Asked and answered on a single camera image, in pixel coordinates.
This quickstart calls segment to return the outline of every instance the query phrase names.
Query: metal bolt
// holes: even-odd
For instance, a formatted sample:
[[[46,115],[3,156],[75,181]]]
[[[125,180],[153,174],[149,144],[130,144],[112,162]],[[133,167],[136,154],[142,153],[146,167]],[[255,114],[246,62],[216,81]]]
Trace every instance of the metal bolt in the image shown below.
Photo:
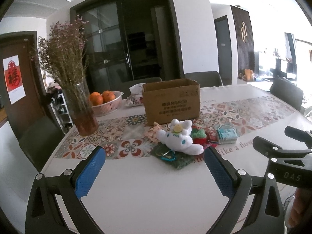
[[[274,179],[274,175],[272,173],[268,173],[268,178]]]
[[[67,169],[64,171],[65,176],[69,176],[69,175],[71,175],[71,173],[72,173],[71,169]]]
[[[36,176],[36,179],[39,180],[39,179],[42,179],[43,175],[41,173],[37,174]]]
[[[243,170],[243,169],[239,169],[238,170],[238,174],[241,175],[241,176],[244,176],[244,175],[246,175],[246,171]]]

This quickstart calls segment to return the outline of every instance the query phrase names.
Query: vase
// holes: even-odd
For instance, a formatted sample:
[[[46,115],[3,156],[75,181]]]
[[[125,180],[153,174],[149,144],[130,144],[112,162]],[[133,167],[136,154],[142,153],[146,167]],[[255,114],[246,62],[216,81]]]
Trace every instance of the vase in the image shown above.
[[[90,93],[85,81],[62,90],[78,133],[81,136],[88,136],[97,131],[99,124],[92,110]]]

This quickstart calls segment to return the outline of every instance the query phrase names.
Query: fruit basket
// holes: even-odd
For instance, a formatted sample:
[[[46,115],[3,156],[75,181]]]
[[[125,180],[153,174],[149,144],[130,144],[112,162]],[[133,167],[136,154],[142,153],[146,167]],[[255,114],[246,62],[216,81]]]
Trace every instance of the fruit basket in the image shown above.
[[[114,91],[116,98],[102,105],[93,106],[95,116],[103,116],[118,110],[121,107],[121,96],[124,94],[120,91]]]

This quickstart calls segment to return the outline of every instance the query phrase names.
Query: patterned tile design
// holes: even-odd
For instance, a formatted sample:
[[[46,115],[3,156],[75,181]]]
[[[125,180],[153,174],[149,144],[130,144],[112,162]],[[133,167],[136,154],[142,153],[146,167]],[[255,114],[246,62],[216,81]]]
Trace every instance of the patterned tile design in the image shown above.
[[[207,129],[216,124],[229,124],[239,136],[273,124],[296,110],[272,95],[233,102],[203,105],[193,125]],[[101,146],[107,159],[146,157],[155,143],[144,137],[150,129],[145,115],[133,115],[99,122],[99,129],[81,137],[74,129],[55,154],[55,158],[85,159],[96,146]],[[169,124],[162,125],[169,129]]]

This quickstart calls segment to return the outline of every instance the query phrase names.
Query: textured blue pad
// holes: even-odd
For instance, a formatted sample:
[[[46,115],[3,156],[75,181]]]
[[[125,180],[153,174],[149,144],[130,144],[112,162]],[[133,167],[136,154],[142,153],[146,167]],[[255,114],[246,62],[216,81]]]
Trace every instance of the textured blue pad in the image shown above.
[[[76,180],[75,193],[80,200],[82,196],[86,196],[93,185],[99,171],[105,163],[105,150],[98,149],[98,152],[93,156],[93,159],[87,164],[82,173]]]
[[[222,195],[231,199],[235,194],[232,179],[210,148],[205,149],[204,159]]]

